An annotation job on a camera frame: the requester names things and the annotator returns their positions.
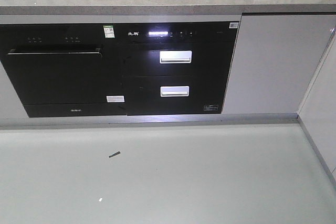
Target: silver handle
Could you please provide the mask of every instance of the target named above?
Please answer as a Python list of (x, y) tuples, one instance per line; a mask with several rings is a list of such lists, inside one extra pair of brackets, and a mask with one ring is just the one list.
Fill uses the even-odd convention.
[(163, 97), (187, 97), (188, 92), (161, 92)]
[(188, 97), (189, 86), (160, 87), (161, 97)]
[(160, 51), (160, 64), (191, 63), (192, 51)]
[(16, 49), (11, 49), (8, 55), (77, 55), (77, 54), (98, 54), (100, 53), (100, 48), (96, 48), (95, 52), (15, 52)]

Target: drawer handle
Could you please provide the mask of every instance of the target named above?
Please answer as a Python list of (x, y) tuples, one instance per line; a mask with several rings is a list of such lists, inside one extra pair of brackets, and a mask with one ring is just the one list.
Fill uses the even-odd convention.
[(189, 86), (160, 87), (161, 97), (188, 97)]
[(160, 51), (160, 64), (191, 63), (192, 51)]

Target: white cabinet panel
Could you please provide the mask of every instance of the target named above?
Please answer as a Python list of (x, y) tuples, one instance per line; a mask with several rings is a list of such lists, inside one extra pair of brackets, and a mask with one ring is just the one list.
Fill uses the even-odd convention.
[(0, 63), (0, 119), (28, 118), (5, 69)]
[(295, 113), (336, 15), (242, 17), (223, 113)]
[(330, 171), (336, 167), (336, 41), (299, 112)]

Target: gray cabinet door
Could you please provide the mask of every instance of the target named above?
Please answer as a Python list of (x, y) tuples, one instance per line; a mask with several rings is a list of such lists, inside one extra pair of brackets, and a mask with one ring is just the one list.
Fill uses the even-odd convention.
[(295, 113), (336, 15), (243, 15), (223, 113)]
[(0, 119), (28, 118), (5, 69), (0, 63)]

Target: brand logo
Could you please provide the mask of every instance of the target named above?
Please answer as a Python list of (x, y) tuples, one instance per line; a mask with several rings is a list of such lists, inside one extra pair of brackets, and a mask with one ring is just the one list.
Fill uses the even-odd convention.
[(139, 31), (135, 31), (135, 32), (133, 32), (133, 33), (132, 33), (132, 32), (129, 32), (127, 35), (128, 35), (128, 36), (139, 36), (139, 33), (140, 33)]

